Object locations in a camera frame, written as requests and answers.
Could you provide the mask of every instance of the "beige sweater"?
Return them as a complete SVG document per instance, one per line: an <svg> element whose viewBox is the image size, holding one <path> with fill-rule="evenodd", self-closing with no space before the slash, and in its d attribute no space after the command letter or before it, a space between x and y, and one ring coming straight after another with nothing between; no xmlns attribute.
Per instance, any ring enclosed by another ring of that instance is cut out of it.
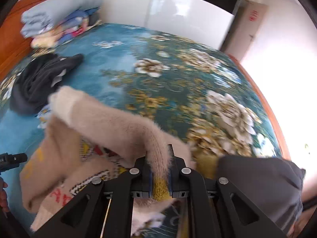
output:
<svg viewBox="0 0 317 238"><path fill-rule="evenodd" d="M147 118L107 107L67 86L49 100L53 117L45 138L20 173L23 205L37 213L34 231L94 176L115 178L146 152L154 174L154 199L134 200L131 234L170 206L167 145L172 144L175 155L190 167L190 152L183 142ZM110 157L103 148L117 155Z"/></svg>

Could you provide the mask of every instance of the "floral bedsheet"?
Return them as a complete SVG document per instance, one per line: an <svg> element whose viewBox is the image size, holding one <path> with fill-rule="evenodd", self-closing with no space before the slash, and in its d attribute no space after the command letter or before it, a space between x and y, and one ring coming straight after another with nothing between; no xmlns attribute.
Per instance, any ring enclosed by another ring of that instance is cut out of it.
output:
<svg viewBox="0 0 317 238"><path fill-rule="evenodd" d="M85 56L63 85L156 121L187 142L194 157L199 153L281 156L259 98L232 60L218 50L146 28L102 24L51 52ZM20 116L8 108L14 80L32 56L0 84L0 154L30 156L44 136L48 108L37 116ZM16 192L20 170L3 177L11 182L9 201L21 220L28 213ZM31 219L22 222L29 226Z"/></svg>

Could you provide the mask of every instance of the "light blue blanket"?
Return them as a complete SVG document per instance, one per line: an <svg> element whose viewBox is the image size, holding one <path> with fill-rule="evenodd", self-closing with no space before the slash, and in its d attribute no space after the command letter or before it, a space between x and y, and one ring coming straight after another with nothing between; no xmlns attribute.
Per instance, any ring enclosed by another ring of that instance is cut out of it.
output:
<svg viewBox="0 0 317 238"><path fill-rule="evenodd" d="M25 25L21 34L27 38L34 33L45 33L60 24L72 12L99 8L101 4L102 0L46 0L22 14L21 22Z"/></svg>

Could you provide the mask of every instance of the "silver bolt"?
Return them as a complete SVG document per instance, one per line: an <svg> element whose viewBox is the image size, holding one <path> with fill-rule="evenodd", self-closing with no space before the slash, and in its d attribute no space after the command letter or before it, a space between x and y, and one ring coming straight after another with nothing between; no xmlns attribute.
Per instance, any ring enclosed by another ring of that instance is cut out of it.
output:
<svg viewBox="0 0 317 238"><path fill-rule="evenodd" d="M140 170L137 168L131 168L129 172L132 175L137 175L140 172Z"/></svg>
<svg viewBox="0 0 317 238"><path fill-rule="evenodd" d="M101 183L101 178L100 177L94 177L91 182L94 184L94 185L98 185Z"/></svg>
<svg viewBox="0 0 317 238"><path fill-rule="evenodd" d="M185 174L185 175L188 175L188 174L191 173L191 170L189 168L185 167L185 168L182 169L182 173Z"/></svg>
<svg viewBox="0 0 317 238"><path fill-rule="evenodd" d="M227 184L229 181L226 177L220 177L218 180L221 184Z"/></svg>

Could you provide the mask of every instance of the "white wall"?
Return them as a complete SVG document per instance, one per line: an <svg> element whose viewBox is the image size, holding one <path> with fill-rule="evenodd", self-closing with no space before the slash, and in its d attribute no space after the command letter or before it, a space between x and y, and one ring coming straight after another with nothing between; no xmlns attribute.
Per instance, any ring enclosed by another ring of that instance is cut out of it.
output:
<svg viewBox="0 0 317 238"><path fill-rule="evenodd" d="M309 178L317 174L317 30L295 1L264 3L268 12L241 64L270 104L292 161Z"/></svg>

